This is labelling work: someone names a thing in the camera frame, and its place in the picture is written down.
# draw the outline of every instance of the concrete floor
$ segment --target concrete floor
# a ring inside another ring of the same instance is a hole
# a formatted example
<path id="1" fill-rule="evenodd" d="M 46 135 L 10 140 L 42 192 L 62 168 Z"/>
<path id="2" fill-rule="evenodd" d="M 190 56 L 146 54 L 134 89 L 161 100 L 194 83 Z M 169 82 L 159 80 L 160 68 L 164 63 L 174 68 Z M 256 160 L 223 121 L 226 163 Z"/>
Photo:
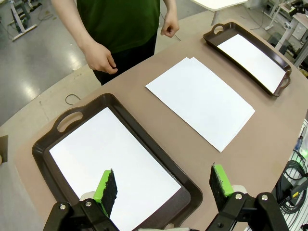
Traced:
<path id="1" fill-rule="evenodd" d="M 204 9 L 188 0 L 177 0 L 177 3 L 179 17 L 182 18 L 177 36 L 181 40 L 207 30 L 213 18 L 212 12 L 204 12 Z M 42 15 L 46 10 L 54 13 L 48 0 L 43 1 L 43 4 Z M 0 9 L 3 20 L 5 18 L 2 11 L 5 7 Z M 253 10 L 249 13 L 261 23 L 262 12 Z M 230 18 L 251 29 L 259 27 L 242 5 L 221 12 L 221 21 Z M 3 24 L 6 25 L 9 21 L 8 16 Z M 270 19 L 264 16 L 263 22 L 265 27 Z M 255 30 L 264 39 L 267 39 L 269 33 L 273 31 L 283 33 L 284 29 L 280 25 L 275 25 L 269 32 L 265 32 L 262 28 Z M 25 35 L 14 43 L 7 40 L 6 34 L 1 32 L 0 124 L 3 125 L 0 127 L 0 136 L 9 135 L 9 161 L 0 166 L 0 230 L 39 231 L 42 230 L 44 222 L 33 207 L 16 171 L 13 162 L 16 150 L 69 107 L 64 101 L 66 95 L 74 93 L 83 98 L 100 84 L 88 66 L 84 66 L 83 54 L 58 18 L 42 22 L 33 33 Z M 291 38 L 291 40 L 300 46 L 296 39 Z M 155 52 L 176 42 L 179 42 L 177 38 L 158 35 Z M 6 101 L 10 99 L 10 103 L 6 105 L 3 98 Z"/>

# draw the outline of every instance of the beige floor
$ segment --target beige floor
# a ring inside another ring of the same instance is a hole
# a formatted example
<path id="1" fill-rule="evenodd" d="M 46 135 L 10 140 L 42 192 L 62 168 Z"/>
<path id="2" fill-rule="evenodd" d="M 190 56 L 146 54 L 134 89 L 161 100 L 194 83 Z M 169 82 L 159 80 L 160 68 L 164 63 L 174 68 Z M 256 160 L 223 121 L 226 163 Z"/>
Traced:
<path id="1" fill-rule="evenodd" d="M 263 16 L 261 11 L 249 12 L 259 23 L 261 23 L 263 17 L 263 27 L 269 24 L 270 19 L 267 16 Z M 180 20 L 180 31 L 177 33 L 178 38 L 184 40 L 197 32 L 206 31 L 210 26 L 212 18 L 213 13 L 207 11 Z M 242 5 L 223 10 L 219 19 L 221 21 L 235 19 L 251 29 L 259 27 L 253 22 Z M 274 31 L 278 31 L 282 34 L 284 29 L 280 25 L 275 25 L 269 33 L 273 33 Z M 255 32 L 264 39 L 269 37 L 269 33 L 263 29 L 255 30 Z M 291 41 L 297 46 L 300 46 L 295 38 L 291 38 Z M 176 37 L 167 38 L 158 35 L 155 52 L 160 52 L 176 42 L 179 42 Z M 80 98 L 83 98 L 99 86 L 100 84 L 96 80 L 93 72 L 88 66 L 84 66 L 43 92 L 1 126 L 0 136 L 9 135 L 9 162 L 0 166 L 0 206 L 2 208 L 7 208 L 6 211 L 8 212 L 3 215 L 6 216 L 6 219 L 14 219 L 11 216 L 13 216 L 17 210 L 21 210 L 19 214 L 30 213 L 32 216 L 37 216 L 20 182 L 13 163 L 16 149 L 46 123 L 70 107 L 65 103 L 65 98 L 68 94 L 76 94 Z M 68 101 L 71 103 L 76 102 L 76 100 L 77 99 L 74 97 L 68 98 Z M 37 219 L 38 225 L 32 227 L 31 230 L 41 230 L 42 224 L 39 218 L 32 217 L 32 219 Z"/>

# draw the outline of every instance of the brown tray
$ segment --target brown tray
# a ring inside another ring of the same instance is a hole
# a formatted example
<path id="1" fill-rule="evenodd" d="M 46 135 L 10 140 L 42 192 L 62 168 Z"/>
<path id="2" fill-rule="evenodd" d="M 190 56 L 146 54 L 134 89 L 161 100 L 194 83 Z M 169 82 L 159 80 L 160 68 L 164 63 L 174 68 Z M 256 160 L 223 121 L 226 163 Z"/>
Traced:
<path id="1" fill-rule="evenodd" d="M 276 64 L 278 64 L 284 71 L 285 75 L 282 78 L 278 88 L 275 90 L 274 93 L 271 93 L 255 76 L 253 76 L 249 71 L 247 71 L 242 65 L 240 65 L 237 61 L 235 61 L 232 57 L 227 55 L 224 51 L 222 51 L 218 46 L 231 39 L 235 35 L 241 35 L 249 42 L 254 44 L 257 48 L 259 48 L 263 53 L 265 53 L 271 60 L 273 60 Z M 291 67 L 289 64 L 282 59 L 275 51 L 269 48 L 266 44 L 264 44 L 261 40 L 256 38 L 253 34 L 249 31 L 242 28 L 240 25 L 230 22 L 226 24 L 217 24 L 213 26 L 212 30 L 203 35 L 203 38 L 206 40 L 207 44 L 209 44 L 212 48 L 219 51 L 229 60 L 231 60 L 234 64 L 236 64 L 240 69 L 242 69 L 246 74 L 248 74 L 260 87 L 262 87 L 268 94 L 273 96 L 280 96 L 283 89 L 285 89 L 291 82 L 290 74 L 291 74 Z"/>
<path id="2" fill-rule="evenodd" d="M 201 204 L 202 192 L 112 94 L 103 94 L 83 107 L 64 112 L 55 121 L 51 130 L 34 144 L 32 154 L 53 196 L 58 202 L 66 201 L 71 205 L 75 205 L 79 201 L 51 156 L 50 149 L 106 107 L 181 185 L 181 188 L 166 203 L 134 230 L 138 228 L 163 229 L 169 223 L 179 227 Z M 58 130 L 59 124 L 77 112 L 82 113 L 82 118 L 71 123 L 65 131 L 60 132 Z"/>

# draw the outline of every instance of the white paper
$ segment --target white paper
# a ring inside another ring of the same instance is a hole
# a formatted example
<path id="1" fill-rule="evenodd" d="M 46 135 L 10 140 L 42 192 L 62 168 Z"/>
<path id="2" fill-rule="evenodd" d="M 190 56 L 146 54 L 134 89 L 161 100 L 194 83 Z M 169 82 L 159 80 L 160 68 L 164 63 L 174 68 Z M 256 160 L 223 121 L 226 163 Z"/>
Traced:
<path id="1" fill-rule="evenodd" d="M 185 58 L 146 87 L 220 152 L 255 112 L 195 58 Z"/>
<path id="2" fill-rule="evenodd" d="M 109 108 L 50 153 L 79 198 L 96 191 L 104 171 L 113 169 L 118 193 L 111 220 L 121 231 L 133 230 L 180 189 Z"/>
<path id="3" fill-rule="evenodd" d="M 271 93 L 276 91 L 285 75 L 278 64 L 241 35 L 235 35 L 218 48 L 249 71 Z"/>

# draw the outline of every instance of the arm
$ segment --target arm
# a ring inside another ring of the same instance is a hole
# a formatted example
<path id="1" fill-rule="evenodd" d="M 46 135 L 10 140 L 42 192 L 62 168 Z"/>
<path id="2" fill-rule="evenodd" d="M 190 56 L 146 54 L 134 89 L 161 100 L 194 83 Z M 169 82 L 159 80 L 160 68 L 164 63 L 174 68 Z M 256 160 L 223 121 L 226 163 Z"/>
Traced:
<path id="1" fill-rule="evenodd" d="M 165 16 L 165 23 L 160 32 L 161 35 L 173 37 L 179 30 L 178 13 L 176 0 L 164 0 L 167 7 L 167 14 Z"/>
<path id="2" fill-rule="evenodd" d="M 116 64 L 110 51 L 97 43 L 84 27 L 74 0 L 51 0 L 57 14 L 71 33 L 77 45 L 86 56 L 88 65 L 93 70 L 114 74 Z"/>

